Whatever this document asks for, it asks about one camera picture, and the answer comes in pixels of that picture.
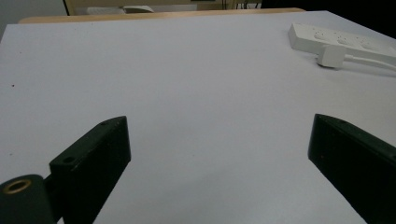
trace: white cable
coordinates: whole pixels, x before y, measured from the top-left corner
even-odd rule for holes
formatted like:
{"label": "white cable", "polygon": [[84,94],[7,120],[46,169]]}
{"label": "white cable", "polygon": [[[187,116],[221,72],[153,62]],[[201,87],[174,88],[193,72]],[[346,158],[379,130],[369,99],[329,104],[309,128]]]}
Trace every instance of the white cable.
{"label": "white cable", "polygon": [[390,70],[396,71],[396,66],[394,66],[392,64],[380,62],[380,61],[373,60],[373,59],[354,57],[354,56],[349,55],[349,54],[346,55],[345,61],[346,62],[353,62],[353,63],[363,63],[363,64],[367,64],[367,65],[377,65],[377,66],[380,66],[380,67],[384,67],[384,68],[388,68]]}
{"label": "white cable", "polygon": [[380,62],[377,60],[354,57],[353,55],[347,54],[347,48],[339,45],[325,45],[322,47],[321,52],[318,55],[318,64],[325,67],[341,68],[343,61],[363,63],[371,66],[388,68],[396,71],[396,66]]}

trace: hole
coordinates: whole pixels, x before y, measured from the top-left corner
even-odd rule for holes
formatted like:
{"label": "hole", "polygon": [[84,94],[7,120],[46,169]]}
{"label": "hole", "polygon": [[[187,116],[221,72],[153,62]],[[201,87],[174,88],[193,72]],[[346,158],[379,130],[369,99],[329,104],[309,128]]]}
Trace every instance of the hole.
{"label": "hole", "polygon": [[67,157],[64,159],[64,163],[72,162],[72,161],[74,161],[74,159],[75,159],[74,157]]}
{"label": "hole", "polygon": [[8,184],[3,192],[5,194],[14,194],[27,189],[32,184],[32,181],[29,179],[16,180],[10,184]]}

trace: electrical cord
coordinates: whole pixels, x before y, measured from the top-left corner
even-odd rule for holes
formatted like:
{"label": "electrical cord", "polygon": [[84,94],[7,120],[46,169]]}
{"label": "electrical cord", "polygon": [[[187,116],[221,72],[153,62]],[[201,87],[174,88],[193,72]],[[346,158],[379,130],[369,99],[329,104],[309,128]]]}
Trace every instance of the electrical cord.
{"label": "electrical cord", "polygon": [[354,57],[347,54],[347,48],[339,45],[325,45],[318,55],[318,64],[325,67],[341,68],[343,62],[362,63],[371,66],[388,68],[396,72],[396,66],[390,63],[380,62],[378,60]]}
{"label": "electrical cord", "polygon": [[354,57],[352,55],[347,54],[345,57],[345,61],[353,62],[353,63],[363,63],[363,64],[367,64],[367,65],[378,65],[378,66],[388,68],[388,69],[396,72],[396,66],[389,64],[389,63],[384,63],[381,61],[373,60],[373,59],[359,58],[359,57]]}

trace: table surface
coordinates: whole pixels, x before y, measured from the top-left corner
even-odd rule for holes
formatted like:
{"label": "table surface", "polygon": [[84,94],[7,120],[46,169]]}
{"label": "table surface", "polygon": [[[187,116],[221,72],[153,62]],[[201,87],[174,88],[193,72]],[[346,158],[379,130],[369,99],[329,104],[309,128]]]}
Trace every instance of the table surface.
{"label": "table surface", "polygon": [[303,9],[297,7],[285,8],[259,8],[259,9],[230,9],[230,10],[206,10],[206,11],[180,11],[180,12],[154,12],[135,13],[122,15],[90,15],[90,16],[53,16],[53,17],[30,17],[20,20],[23,23],[53,23],[53,22],[75,22],[75,21],[124,21],[144,19],[169,19],[195,16],[216,15],[239,15],[239,14],[269,14],[285,12],[301,12]]}
{"label": "table surface", "polygon": [[394,72],[324,69],[292,22],[388,40],[327,11],[12,24],[0,44],[0,181],[47,176],[126,116],[132,162],[95,223],[364,223],[307,158],[317,113],[396,145]]}

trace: brass screw hole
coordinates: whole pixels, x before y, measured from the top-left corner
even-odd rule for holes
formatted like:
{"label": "brass screw hole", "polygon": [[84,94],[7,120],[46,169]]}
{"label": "brass screw hole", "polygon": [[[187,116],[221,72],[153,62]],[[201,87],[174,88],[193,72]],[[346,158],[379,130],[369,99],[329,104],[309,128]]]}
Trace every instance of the brass screw hole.
{"label": "brass screw hole", "polygon": [[5,194],[19,193],[19,192],[23,191],[24,189],[27,189],[31,184],[32,184],[32,181],[30,179],[16,180],[16,181],[8,184],[3,189],[3,192]]}

